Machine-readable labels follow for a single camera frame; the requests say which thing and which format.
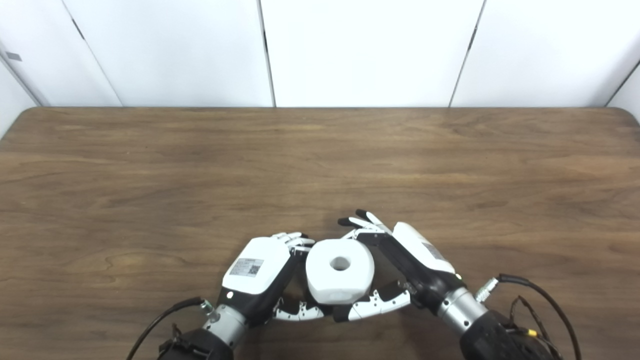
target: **white spool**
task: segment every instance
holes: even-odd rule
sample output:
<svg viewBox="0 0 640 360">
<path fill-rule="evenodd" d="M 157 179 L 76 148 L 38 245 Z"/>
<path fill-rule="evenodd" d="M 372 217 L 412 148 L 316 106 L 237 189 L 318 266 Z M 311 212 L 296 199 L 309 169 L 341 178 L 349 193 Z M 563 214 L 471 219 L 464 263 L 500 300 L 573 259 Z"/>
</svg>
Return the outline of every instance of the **white spool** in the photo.
<svg viewBox="0 0 640 360">
<path fill-rule="evenodd" d="M 309 291 L 320 304 L 352 304 L 368 294 L 374 263 L 369 249 L 357 240 L 317 242 L 307 256 Z"/>
</svg>

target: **wood grain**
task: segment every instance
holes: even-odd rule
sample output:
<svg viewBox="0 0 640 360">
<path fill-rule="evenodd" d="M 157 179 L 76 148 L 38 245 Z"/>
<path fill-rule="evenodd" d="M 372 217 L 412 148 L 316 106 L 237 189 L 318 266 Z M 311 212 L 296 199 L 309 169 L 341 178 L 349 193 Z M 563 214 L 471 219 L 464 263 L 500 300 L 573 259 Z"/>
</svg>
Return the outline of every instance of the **wood grain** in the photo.
<svg viewBox="0 0 640 360">
<path fill-rule="evenodd" d="M 564 307 L 585 359 L 640 350 L 640 128 L 616 109 L 37 108 L 0 142 L 0 358 L 123 359 L 214 298 L 254 236 L 413 224 L 470 288 L 507 272 Z M 398 273 L 374 253 L 376 282 Z M 566 331 L 527 297 L 567 359 Z M 528 316 L 519 319 L 530 323 Z M 170 323 L 140 350 L 155 359 Z M 239 359 L 461 359 L 427 311 L 276 323 Z"/>
</svg>

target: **robotic hand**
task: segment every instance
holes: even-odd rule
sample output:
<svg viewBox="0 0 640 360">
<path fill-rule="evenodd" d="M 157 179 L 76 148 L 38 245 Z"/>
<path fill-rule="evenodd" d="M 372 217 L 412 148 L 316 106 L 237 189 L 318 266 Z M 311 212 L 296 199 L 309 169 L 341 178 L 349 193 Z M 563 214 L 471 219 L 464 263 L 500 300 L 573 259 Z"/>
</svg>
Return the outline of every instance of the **robotic hand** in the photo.
<svg viewBox="0 0 640 360">
<path fill-rule="evenodd" d="M 233 359 L 233 349 L 247 330 L 273 317 L 296 265 L 314 243 L 303 233 L 279 233 L 249 241 L 222 280 L 217 308 L 200 298 L 186 301 L 204 309 L 208 321 L 201 329 L 184 334 L 174 326 L 173 338 L 160 346 L 158 359 Z M 136 349 L 134 346 L 128 359 Z"/>
<path fill-rule="evenodd" d="M 467 360 L 558 358 L 552 344 L 547 343 L 550 347 L 547 350 L 532 337 L 534 331 L 524 332 L 524 329 L 515 326 L 513 315 L 509 321 L 500 313 L 489 311 L 481 303 L 499 280 L 492 279 L 476 300 L 453 266 L 412 226 L 398 222 L 391 231 L 368 211 L 357 210 L 356 214 L 360 218 L 338 220 L 340 225 L 355 228 L 345 238 L 377 246 L 406 277 L 406 282 L 395 284 L 395 292 L 393 284 L 390 284 L 373 291 L 370 297 L 352 306 L 334 309 L 336 321 L 356 320 L 412 303 L 441 318 L 460 337 L 460 347 Z M 515 282 L 509 281 L 507 276 L 501 277 L 505 277 L 505 282 Z M 510 279 L 526 281 L 517 277 Z"/>
</svg>

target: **robot finger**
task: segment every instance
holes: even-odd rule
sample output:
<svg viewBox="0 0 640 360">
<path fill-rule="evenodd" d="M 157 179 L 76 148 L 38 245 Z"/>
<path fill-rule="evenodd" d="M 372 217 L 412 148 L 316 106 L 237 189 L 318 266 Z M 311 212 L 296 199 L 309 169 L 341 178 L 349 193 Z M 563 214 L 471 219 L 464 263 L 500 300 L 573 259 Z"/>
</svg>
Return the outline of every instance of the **robot finger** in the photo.
<svg viewBox="0 0 640 360">
<path fill-rule="evenodd" d="M 306 238 L 294 238 L 286 242 L 288 247 L 291 247 L 294 245 L 313 245 L 315 243 L 316 243 L 315 240 L 306 239 Z"/>
<path fill-rule="evenodd" d="M 355 234 L 355 229 L 351 230 L 350 232 L 346 233 L 343 237 L 341 237 L 341 239 L 353 239 L 353 235 Z"/>
<path fill-rule="evenodd" d="M 306 246 L 292 246 L 292 247 L 289 247 L 289 250 L 310 252 L 311 248 L 310 247 L 306 247 Z"/>
</svg>

